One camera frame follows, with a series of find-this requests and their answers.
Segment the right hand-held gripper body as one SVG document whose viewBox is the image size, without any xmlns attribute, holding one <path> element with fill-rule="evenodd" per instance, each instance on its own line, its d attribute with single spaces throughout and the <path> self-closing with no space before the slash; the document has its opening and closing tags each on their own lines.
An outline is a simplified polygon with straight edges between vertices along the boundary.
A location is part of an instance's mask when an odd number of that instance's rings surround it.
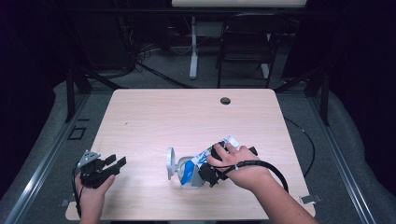
<svg viewBox="0 0 396 224">
<path fill-rule="evenodd" d="M 213 188 L 220 180 L 226 180 L 228 176 L 224 174 L 227 167 L 216 167 L 209 163 L 204 163 L 198 171 L 199 176 L 209 183 L 209 187 Z"/>
</svg>

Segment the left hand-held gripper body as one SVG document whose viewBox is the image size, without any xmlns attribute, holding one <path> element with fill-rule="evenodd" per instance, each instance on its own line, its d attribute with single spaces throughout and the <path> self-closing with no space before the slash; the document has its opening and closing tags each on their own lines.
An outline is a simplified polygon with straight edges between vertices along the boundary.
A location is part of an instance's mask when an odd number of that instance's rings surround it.
<svg viewBox="0 0 396 224">
<path fill-rule="evenodd" d="M 97 189 L 105 181 L 104 167 L 106 162 L 100 159 L 100 154 L 86 150 L 78 162 L 80 178 L 84 187 Z"/>
</svg>

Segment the person's left hand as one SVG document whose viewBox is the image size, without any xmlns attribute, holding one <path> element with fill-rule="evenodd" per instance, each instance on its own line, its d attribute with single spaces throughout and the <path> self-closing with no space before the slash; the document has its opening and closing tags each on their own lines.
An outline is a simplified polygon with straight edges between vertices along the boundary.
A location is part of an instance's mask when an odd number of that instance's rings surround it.
<svg viewBox="0 0 396 224">
<path fill-rule="evenodd" d="M 80 174 L 75 177 L 75 187 L 78 193 L 79 204 L 82 208 L 90 205 L 103 205 L 105 203 L 106 192 L 115 182 L 116 177 L 111 175 L 100 187 L 97 189 L 86 188 L 80 178 Z"/>
</svg>

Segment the person's right hand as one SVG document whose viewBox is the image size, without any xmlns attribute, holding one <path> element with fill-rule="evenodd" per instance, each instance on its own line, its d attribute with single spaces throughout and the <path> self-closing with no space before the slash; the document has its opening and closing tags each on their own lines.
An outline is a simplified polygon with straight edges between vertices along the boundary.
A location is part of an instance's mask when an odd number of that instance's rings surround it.
<svg viewBox="0 0 396 224">
<path fill-rule="evenodd" d="M 216 167 L 227 167 L 236 165 L 242 161 L 257 161 L 259 158 L 255 156 L 246 146 L 241 146 L 236 149 L 233 145 L 228 143 L 226 145 L 228 151 L 222 151 L 220 148 L 216 151 L 220 160 L 213 158 L 211 155 L 207 156 L 207 162 Z M 260 177 L 270 175 L 270 172 L 261 166 L 245 166 L 242 168 L 234 169 L 226 174 L 234 183 L 240 188 L 250 190 L 253 184 L 256 183 Z"/>
</svg>

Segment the black folding chair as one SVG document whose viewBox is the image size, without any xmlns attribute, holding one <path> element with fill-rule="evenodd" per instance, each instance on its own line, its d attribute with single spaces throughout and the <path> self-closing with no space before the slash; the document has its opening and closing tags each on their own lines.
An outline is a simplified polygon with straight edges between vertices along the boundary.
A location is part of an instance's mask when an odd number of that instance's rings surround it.
<svg viewBox="0 0 396 224">
<path fill-rule="evenodd" d="M 220 31 L 217 85 L 224 79 L 224 63 L 257 64 L 268 66 L 265 87 L 269 87 L 275 65 L 280 37 L 288 26 L 288 19 L 272 13 L 238 13 L 228 17 Z"/>
</svg>

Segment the white table with metal legs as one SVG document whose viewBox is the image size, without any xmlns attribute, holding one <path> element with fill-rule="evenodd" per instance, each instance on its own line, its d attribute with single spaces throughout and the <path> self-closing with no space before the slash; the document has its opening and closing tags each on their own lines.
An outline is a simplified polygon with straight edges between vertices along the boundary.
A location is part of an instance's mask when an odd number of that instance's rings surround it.
<svg viewBox="0 0 396 224">
<path fill-rule="evenodd" d="M 228 8 L 304 8 L 308 0 L 172 0 L 173 7 L 190 9 L 228 9 Z M 190 79 L 198 76 L 198 37 L 219 37 L 219 21 L 199 21 L 191 17 L 191 65 Z"/>
</svg>

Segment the aluminium floor rail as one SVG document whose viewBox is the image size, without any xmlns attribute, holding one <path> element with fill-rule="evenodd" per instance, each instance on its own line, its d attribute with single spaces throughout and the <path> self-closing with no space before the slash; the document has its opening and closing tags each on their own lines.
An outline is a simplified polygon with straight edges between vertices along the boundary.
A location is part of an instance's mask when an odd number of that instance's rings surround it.
<svg viewBox="0 0 396 224">
<path fill-rule="evenodd" d="M 377 224 L 370 210 L 364 196 L 362 195 L 361 188 L 358 185 L 354 175 L 351 173 L 347 161 L 341 151 L 339 144 L 337 143 L 335 136 L 332 132 L 332 128 L 326 125 L 322 120 L 319 113 L 319 103 L 315 98 L 308 97 L 307 102 L 309 103 L 314 117 L 320 127 L 321 131 L 324 133 L 325 138 L 330 146 L 330 152 L 332 154 L 332 160 L 338 170 L 338 173 L 343 180 L 344 186 L 346 188 L 347 194 L 352 201 L 358 217 L 361 220 L 361 224 Z"/>
<path fill-rule="evenodd" d="M 69 121 L 66 121 L 66 99 L 61 96 L 55 99 L 31 152 L 0 200 L 0 224 L 22 224 L 25 220 L 37 194 L 63 152 L 67 135 L 74 130 L 74 125 L 90 98 L 87 94 L 78 97 L 75 114 Z"/>
</svg>

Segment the black metal frame stand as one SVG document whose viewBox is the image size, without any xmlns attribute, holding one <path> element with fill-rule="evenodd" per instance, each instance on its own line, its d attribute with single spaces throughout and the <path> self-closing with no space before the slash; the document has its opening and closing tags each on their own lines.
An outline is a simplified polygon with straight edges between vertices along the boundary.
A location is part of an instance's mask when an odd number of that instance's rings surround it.
<svg viewBox="0 0 396 224">
<path fill-rule="evenodd" d="M 66 101 L 67 101 L 67 117 L 66 122 L 69 122 L 76 114 L 76 102 L 75 102 L 75 88 L 78 88 L 82 94 L 90 94 L 92 86 L 88 81 L 91 77 L 110 89 L 118 90 L 121 86 L 102 77 L 98 73 L 94 72 L 87 67 L 71 67 L 66 73 Z"/>
<path fill-rule="evenodd" d="M 330 96 L 330 74 L 325 68 L 314 68 L 299 77 L 295 77 L 286 84 L 275 88 L 275 92 L 281 93 L 286 91 L 305 79 L 308 80 L 308 84 L 304 89 L 304 95 L 306 97 L 314 97 L 318 94 L 318 92 L 320 92 L 319 117 L 326 126 L 329 126 L 328 109 Z"/>
</svg>

